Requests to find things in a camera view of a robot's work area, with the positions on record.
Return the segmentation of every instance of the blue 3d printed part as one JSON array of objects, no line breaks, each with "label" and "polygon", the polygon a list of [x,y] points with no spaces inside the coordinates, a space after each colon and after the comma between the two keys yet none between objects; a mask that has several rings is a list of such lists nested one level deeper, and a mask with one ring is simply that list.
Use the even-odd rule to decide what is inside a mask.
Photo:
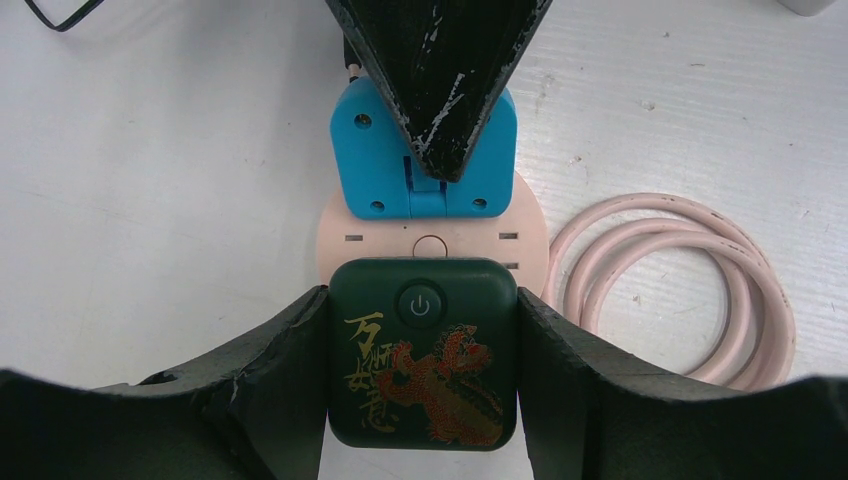
[{"label": "blue 3d printed part", "polygon": [[345,202],[364,220],[502,214],[512,199],[517,131],[515,105],[504,90],[462,179],[445,183],[418,166],[370,78],[348,86],[330,121]]}]

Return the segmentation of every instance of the dragon illustration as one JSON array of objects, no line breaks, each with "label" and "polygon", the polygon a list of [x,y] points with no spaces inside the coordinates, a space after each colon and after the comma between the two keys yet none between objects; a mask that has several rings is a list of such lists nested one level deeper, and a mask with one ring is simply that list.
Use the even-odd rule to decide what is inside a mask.
[{"label": "dragon illustration", "polygon": [[477,378],[491,364],[492,353],[474,340],[476,331],[469,325],[451,327],[433,353],[418,360],[410,355],[412,344],[401,341],[392,350],[392,368],[377,377],[385,401],[424,407],[431,440],[491,446],[503,433],[501,400]]}]

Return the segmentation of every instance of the black cable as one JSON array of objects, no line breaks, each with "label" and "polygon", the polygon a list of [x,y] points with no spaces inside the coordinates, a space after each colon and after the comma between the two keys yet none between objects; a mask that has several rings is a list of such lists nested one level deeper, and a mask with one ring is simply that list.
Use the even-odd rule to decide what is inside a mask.
[{"label": "black cable", "polygon": [[24,2],[26,2],[26,4],[29,6],[29,9],[32,10],[32,13],[34,13],[35,16],[38,17],[39,20],[41,20],[41,23],[47,26],[47,28],[57,32],[67,32],[68,30],[72,29],[74,25],[78,24],[80,20],[82,20],[89,13],[91,13],[92,10],[100,6],[100,4],[103,3],[103,0],[88,0],[83,4],[83,6],[77,9],[76,12],[74,12],[70,17],[68,17],[67,20],[60,23],[59,25],[54,25],[53,22],[51,22],[44,15],[41,9],[38,8],[38,5],[35,4],[35,0],[24,0]]}]

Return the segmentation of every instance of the pink tubing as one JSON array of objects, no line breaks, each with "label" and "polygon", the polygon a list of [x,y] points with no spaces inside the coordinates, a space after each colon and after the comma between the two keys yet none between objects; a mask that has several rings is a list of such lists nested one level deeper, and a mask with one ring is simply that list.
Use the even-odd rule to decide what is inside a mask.
[{"label": "pink tubing", "polygon": [[[715,258],[727,279],[730,313],[719,346],[687,376],[740,390],[762,390],[786,380],[795,352],[795,320],[777,275],[757,245],[736,224],[699,203],[673,195],[639,193],[615,197],[583,211],[571,220],[551,244],[551,266],[542,299],[556,305],[557,276],[562,259],[574,240],[598,220],[624,210],[652,209],[691,220],[651,218],[613,228],[599,237],[580,257],[565,289],[564,315],[581,328],[597,334],[601,305],[613,284],[631,265],[657,250],[701,248]],[[621,242],[645,236],[612,259],[600,271],[602,259]],[[754,352],[738,372],[730,369],[742,355],[751,327],[751,287],[762,292],[764,322]]]}]

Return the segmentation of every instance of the pink coiled tube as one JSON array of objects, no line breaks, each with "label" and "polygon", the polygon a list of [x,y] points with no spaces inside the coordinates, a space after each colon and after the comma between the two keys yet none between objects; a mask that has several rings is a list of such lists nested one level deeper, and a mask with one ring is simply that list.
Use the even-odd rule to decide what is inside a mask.
[{"label": "pink coiled tube", "polygon": [[[551,244],[551,265],[542,300],[556,308],[557,277],[572,243],[598,220],[625,210],[662,210],[690,221],[669,218],[636,220],[599,237],[579,258],[565,288],[565,318],[597,334],[601,305],[613,284],[631,265],[657,250],[692,247],[715,258],[727,279],[730,309],[715,351],[687,376],[739,390],[762,390],[786,380],[795,352],[795,319],[777,275],[757,245],[736,224],[699,203],[673,195],[638,193],[598,203],[571,220]],[[622,242],[643,236],[618,252],[603,269],[598,264]],[[751,327],[752,288],[762,293],[764,322],[745,366],[729,371],[742,355]]]}]

